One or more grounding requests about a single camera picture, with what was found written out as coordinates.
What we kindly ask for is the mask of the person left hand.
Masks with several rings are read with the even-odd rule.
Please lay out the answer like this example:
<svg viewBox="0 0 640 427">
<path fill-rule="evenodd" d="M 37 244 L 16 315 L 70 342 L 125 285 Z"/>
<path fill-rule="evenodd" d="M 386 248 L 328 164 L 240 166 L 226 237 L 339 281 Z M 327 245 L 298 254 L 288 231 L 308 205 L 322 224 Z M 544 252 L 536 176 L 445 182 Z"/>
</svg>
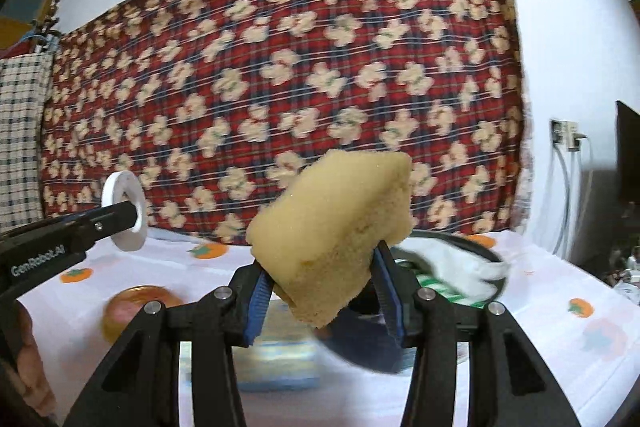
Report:
<svg viewBox="0 0 640 427">
<path fill-rule="evenodd" d="M 22 347 L 16 356 L 16 369 L 6 367 L 9 382 L 23 401 L 40 417 L 49 418 L 55 411 L 56 400 L 32 333 L 32 317 L 19 301 L 15 303 L 14 308 L 20 325 Z"/>
</svg>

